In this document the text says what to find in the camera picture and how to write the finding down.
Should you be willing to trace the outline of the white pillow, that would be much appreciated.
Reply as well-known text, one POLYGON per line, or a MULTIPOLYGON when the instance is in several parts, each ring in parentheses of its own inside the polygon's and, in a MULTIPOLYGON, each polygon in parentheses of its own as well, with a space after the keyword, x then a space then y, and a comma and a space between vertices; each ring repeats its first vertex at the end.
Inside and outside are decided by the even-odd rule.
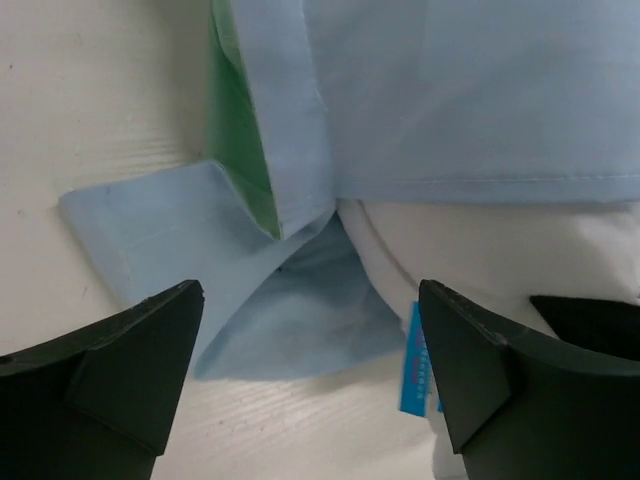
MULTIPOLYGON (((639 307, 639 209, 634 205, 540 208, 342 200, 338 214, 374 288, 398 314, 411 301, 419 302, 423 281, 439 282, 543 334, 552 329, 531 304, 533 296, 639 307)), ((453 450, 443 405, 428 420, 435 436, 434 476, 472 479, 453 450)))

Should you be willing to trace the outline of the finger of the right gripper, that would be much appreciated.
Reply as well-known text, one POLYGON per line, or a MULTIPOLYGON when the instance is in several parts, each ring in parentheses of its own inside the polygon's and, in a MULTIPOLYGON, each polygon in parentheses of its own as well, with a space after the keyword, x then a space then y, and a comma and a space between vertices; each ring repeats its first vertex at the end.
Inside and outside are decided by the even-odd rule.
POLYGON ((533 296, 530 302, 563 341, 582 348, 639 347, 638 306, 552 296, 533 296))

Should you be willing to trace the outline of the light blue pillowcase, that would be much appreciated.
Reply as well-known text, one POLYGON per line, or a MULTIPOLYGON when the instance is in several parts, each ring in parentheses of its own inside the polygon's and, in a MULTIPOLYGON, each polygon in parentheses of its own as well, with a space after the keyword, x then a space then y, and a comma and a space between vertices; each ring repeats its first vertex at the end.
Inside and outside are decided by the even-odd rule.
POLYGON ((367 203, 639 209, 635 1, 215 1, 206 160, 61 210, 116 298, 186 279, 206 379, 401 349, 338 214, 367 203))

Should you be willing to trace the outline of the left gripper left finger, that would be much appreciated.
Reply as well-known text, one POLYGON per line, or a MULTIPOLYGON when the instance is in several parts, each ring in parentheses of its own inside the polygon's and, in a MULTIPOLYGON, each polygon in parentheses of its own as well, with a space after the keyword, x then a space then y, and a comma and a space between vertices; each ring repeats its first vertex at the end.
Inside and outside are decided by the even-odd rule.
POLYGON ((168 444, 204 307, 181 282, 1 358, 1 476, 151 477, 168 444))

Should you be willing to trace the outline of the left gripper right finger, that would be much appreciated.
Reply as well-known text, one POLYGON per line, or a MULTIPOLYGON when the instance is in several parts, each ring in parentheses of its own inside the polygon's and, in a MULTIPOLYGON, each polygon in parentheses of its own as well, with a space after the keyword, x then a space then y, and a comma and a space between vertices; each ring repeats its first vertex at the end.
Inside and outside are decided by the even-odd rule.
POLYGON ((423 332, 453 450, 472 479, 635 479, 639 347, 582 348, 436 281, 423 332))

